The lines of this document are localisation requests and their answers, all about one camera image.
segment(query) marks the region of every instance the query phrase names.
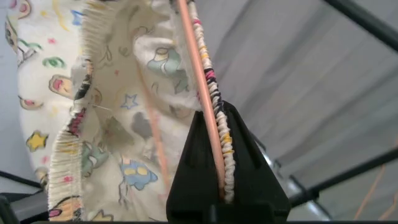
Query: black pole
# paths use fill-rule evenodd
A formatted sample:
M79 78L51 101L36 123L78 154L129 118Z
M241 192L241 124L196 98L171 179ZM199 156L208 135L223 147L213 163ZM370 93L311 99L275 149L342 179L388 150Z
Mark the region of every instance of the black pole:
M370 161L364 162L350 170L347 170L345 172L342 172L341 174L338 174L328 180L325 180L323 182L320 182L319 184L310 187L306 191L293 195L291 198L289 198L290 204L292 205L292 208L299 206L305 202L309 202L311 200L314 200L319 197L319 193L322 190L328 189L336 184L339 184L341 182L344 182L350 178L353 178L359 174L363 174L375 167L381 166L383 164L386 164L388 162L394 161L398 158L398 147L393 148L393 150L382 154L380 156L375 157L374 159L371 159Z
M398 52L398 32L352 0L324 0L375 38Z

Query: patterned fabric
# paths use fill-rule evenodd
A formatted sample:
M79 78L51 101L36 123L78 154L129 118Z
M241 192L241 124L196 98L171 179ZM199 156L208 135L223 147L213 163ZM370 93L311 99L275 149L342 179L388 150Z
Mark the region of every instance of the patterned fabric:
M187 3L202 37L198 45L230 202L231 138L193 1ZM192 112L200 110L174 5L168 0L10 5L6 39L18 55L21 123L35 173L48 190L51 220L166 221L169 183Z

